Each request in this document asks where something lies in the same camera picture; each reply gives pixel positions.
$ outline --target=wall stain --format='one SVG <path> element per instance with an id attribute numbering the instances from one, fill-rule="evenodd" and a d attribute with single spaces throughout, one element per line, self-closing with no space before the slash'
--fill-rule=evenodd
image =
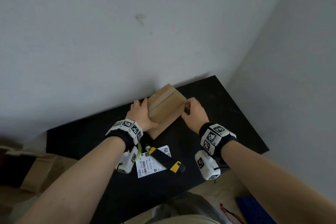
<path id="1" fill-rule="evenodd" d="M 144 27 L 143 19 L 145 18 L 145 15 L 143 14 L 136 14 L 135 18 L 138 20 L 138 22 Z"/>

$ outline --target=forearm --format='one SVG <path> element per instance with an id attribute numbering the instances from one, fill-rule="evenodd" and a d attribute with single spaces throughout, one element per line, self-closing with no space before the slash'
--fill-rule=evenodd
<path id="1" fill-rule="evenodd" d="M 18 223 L 89 223 L 125 150 L 109 137 L 63 173 Z"/>
<path id="2" fill-rule="evenodd" d="M 236 141 L 221 155 L 277 223 L 331 223 L 336 207 L 306 184 Z"/>

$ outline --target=blue object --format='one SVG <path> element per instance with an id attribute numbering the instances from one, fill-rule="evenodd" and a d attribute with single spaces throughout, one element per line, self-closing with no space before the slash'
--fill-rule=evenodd
<path id="1" fill-rule="evenodd" d="M 239 197 L 236 201 L 248 224 L 276 224 L 254 197 Z"/>

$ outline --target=wristband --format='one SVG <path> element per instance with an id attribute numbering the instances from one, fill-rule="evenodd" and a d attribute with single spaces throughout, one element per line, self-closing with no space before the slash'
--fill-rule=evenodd
<path id="1" fill-rule="evenodd" d="M 229 141 L 237 140 L 235 134 L 219 124 L 206 123 L 199 130 L 201 146 L 211 156 L 221 156 L 222 147 Z"/>
<path id="2" fill-rule="evenodd" d="M 126 145 L 125 151 L 131 151 L 143 136 L 143 132 L 136 121 L 125 119 L 117 121 L 105 134 L 106 137 L 120 137 Z"/>

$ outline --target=white wall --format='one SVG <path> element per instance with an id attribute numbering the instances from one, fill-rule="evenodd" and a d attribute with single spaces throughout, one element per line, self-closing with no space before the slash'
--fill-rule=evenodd
<path id="1" fill-rule="evenodd" d="M 277 1 L 0 0 L 0 135 L 29 140 L 166 83 L 227 84 Z"/>
<path id="2" fill-rule="evenodd" d="M 228 91 L 267 157 L 336 202 L 336 0 L 281 0 Z"/>

